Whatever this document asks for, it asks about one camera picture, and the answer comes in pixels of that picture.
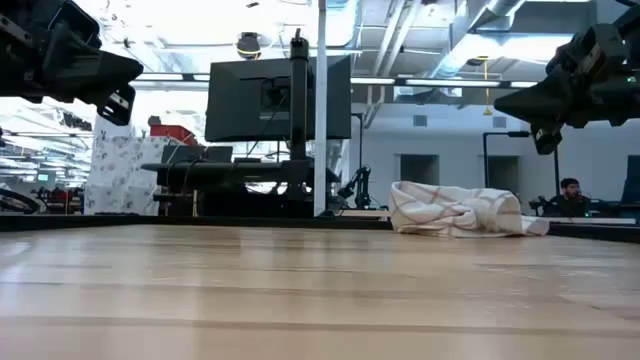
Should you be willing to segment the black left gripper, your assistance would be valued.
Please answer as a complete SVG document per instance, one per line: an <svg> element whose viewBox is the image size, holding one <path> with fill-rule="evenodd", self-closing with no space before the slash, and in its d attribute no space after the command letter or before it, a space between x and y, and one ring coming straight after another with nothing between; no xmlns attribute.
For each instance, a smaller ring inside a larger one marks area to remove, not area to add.
<svg viewBox="0 0 640 360"><path fill-rule="evenodd" d="M128 84L144 67L100 50L99 32L72 0L1 0L1 95L32 103L78 98L103 105L98 115L128 126L136 96Z"/></svg>

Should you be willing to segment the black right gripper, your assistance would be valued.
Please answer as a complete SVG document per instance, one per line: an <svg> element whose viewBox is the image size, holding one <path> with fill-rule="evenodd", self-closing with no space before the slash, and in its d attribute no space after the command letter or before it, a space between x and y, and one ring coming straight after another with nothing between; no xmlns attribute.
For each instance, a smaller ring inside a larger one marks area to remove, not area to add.
<svg viewBox="0 0 640 360"><path fill-rule="evenodd" d="M497 98L496 110L529 124L536 152L553 153L561 126L591 121L620 126L628 120L628 50L614 24L596 24L558 47L547 77Z"/></svg>

